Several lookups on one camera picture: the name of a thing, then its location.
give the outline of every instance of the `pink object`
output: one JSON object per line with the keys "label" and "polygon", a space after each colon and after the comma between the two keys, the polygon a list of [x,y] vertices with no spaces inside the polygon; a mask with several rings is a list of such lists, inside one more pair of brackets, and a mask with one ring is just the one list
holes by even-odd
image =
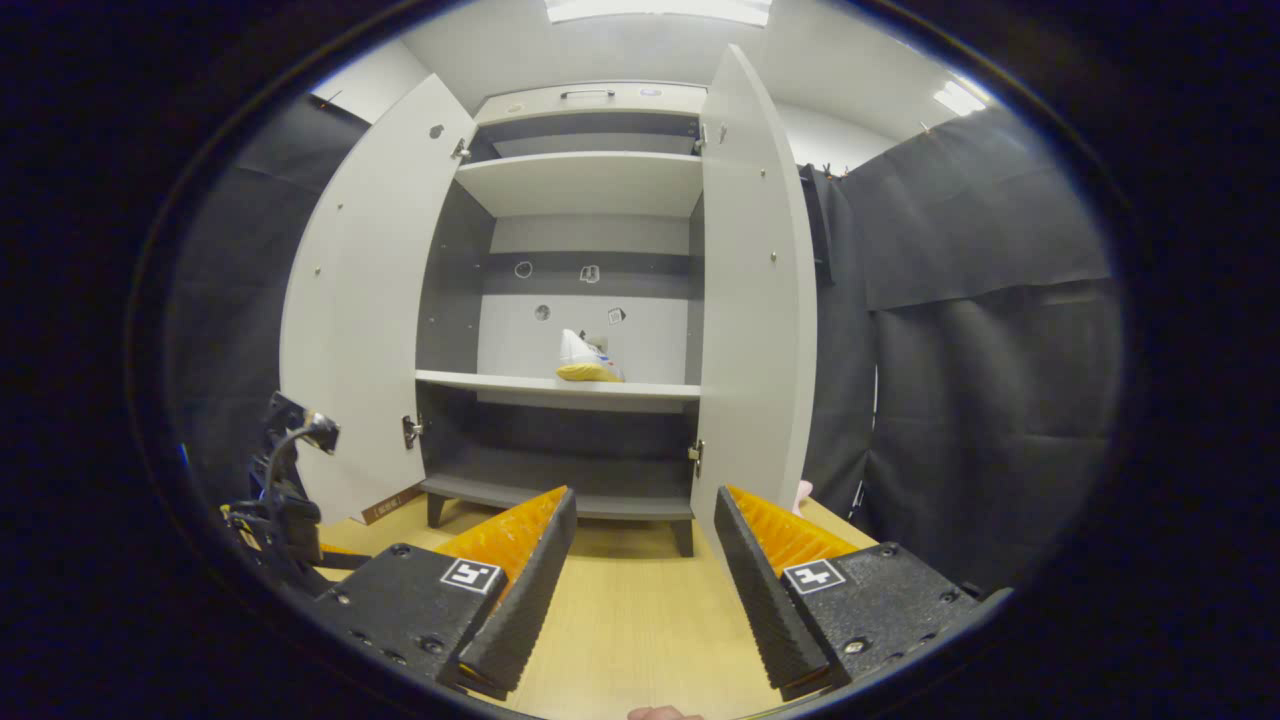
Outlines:
{"label": "pink object", "polygon": [[810,492],[813,492],[813,483],[809,480],[800,480],[800,487],[796,488],[796,506],[791,509],[792,512],[800,515],[800,501],[809,497]]}

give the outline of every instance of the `wooden floor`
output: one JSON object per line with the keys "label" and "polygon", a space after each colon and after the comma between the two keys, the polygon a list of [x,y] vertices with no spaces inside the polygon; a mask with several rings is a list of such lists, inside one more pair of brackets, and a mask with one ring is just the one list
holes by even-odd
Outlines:
{"label": "wooden floor", "polygon": [[[430,550],[497,512],[449,501],[430,529],[420,496],[369,527],[324,527],[320,539],[367,555],[396,542]],[[858,547],[874,544],[817,502],[805,500],[801,512]],[[724,720],[778,706],[733,584],[698,523],[694,550],[680,557],[667,523],[579,520],[520,687],[497,705],[556,720],[622,720],[662,705]]]}

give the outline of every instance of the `circular hole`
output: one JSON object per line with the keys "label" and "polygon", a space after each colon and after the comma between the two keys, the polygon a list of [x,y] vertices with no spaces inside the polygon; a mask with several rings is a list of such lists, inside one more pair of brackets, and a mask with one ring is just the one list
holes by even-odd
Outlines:
{"label": "circular hole", "polygon": [[417,646],[430,655],[440,655],[444,652],[444,643],[440,641],[440,638],[436,638],[434,635],[424,637],[417,642]]}
{"label": "circular hole", "polygon": [[872,646],[872,642],[867,638],[854,638],[845,643],[845,655],[860,655],[867,652],[867,648]]}

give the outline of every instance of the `white wall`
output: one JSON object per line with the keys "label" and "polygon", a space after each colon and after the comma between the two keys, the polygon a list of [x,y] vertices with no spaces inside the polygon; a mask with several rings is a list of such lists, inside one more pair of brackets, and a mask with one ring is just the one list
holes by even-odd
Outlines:
{"label": "white wall", "polygon": [[831,163],[832,174],[844,174],[846,167],[851,170],[897,145],[879,133],[840,118],[795,105],[776,105],[791,143],[791,154],[801,165],[813,163],[815,168],[822,168]]}
{"label": "white wall", "polygon": [[317,85],[311,95],[369,122],[431,74],[399,40],[375,47]]}

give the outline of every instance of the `cabinet leg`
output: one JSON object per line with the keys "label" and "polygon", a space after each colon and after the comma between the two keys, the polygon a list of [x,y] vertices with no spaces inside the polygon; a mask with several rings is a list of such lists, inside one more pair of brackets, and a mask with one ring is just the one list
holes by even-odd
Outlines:
{"label": "cabinet leg", "polygon": [[434,492],[426,493],[426,527],[439,528],[440,527],[440,512],[444,510],[444,501],[448,500],[443,495],[435,495]]}
{"label": "cabinet leg", "polygon": [[694,521],[692,520],[673,520],[671,523],[671,530],[676,533],[676,550],[680,551],[681,557],[694,556]]}

